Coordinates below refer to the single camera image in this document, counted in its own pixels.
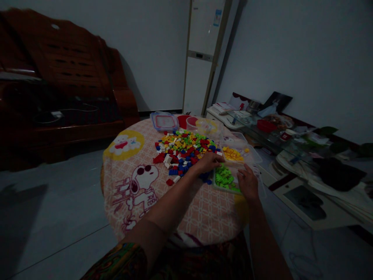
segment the power cord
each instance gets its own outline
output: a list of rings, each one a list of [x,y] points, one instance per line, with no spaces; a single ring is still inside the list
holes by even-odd
[[[294,252],[289,252],[289,259],[293,264],[295,273],[298,275],[299,280],[309,279],[322,279],[324,277],[321,269],[317,266],[317,255],[314,245],[314,232],[310,230],[310,242],[314,260],[304,255],[296,255]]]
[[[47,114],[47,113],[52,113],[52,112],[55,112],[55,111],[68,111],[68,110],[75,110],[75,111],[81,111],[81,112],[95,112],[95,111],[98,111],[99,108],[97,106],[94,106],[94,105],[89,105],[87,103],[83,103],[84,105],[87,105],[87,106],[90,106],[90,107],[94,107],[95,109],[94,110],[80,110],[80,109],[57,109],[57,110],[52,110],[52,111],[47,111],[47,112],[41,112],[37,115],[35,115],[32,120],[33,122],[35,123],[39,123],[39,124],[47,124],[47,123],[55,123],[56,121],[59,121],[60,119],[63,118],[63,116],[60,116],[59,118],[53,120],[53,121],[49,121],[49,122],[39,122],[39,121],[36,121],[35,119],[40,116],[40,115],[43,115],[43,114]]]

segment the white lego brick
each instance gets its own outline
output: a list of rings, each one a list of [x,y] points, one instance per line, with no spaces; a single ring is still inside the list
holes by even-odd
[[[174,181],[174,183],[177,183],[178,182],[178,180],[180,180],[180,176],[179,175],[177,175],[174,179],[173,179],[173,181]]]
[[[170,164],[171,161],[172,161],[172,157],[171,157],[169,154],[167,154],[166,157],[164,158],[163,163],[168,163],[168,164]]]

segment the snoopy print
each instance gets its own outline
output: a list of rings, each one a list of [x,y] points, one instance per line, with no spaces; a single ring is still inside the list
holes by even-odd
[[[131,178],[129,187],[131,196],[126,203],[130,211],[134,206],[143,203],[143,212],[140,214],[140,218],[142,218],[158,200],[154,189],[150,186],[158,178],[158,169],[154,165],[139,165],[133,171]]]

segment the white wall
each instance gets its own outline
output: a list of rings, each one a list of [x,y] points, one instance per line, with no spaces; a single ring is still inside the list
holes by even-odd
[[[373,2],[248,0],[217,101],[273,91],[294,98],[284,113],[373,142]]]
[[[139,111],[181,109],[189,0],[2,0],[66,19],[119,50]]]

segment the tiled floor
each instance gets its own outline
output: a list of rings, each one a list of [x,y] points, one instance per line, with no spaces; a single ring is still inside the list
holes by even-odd
[[[0,173],[2,279],[79,279],[116,244],[99,187],[102,152]],[[372,247],[345,228],[314,232],[312,246],[311,232],[263,192],[268,222],[295,279],[371,279]]]

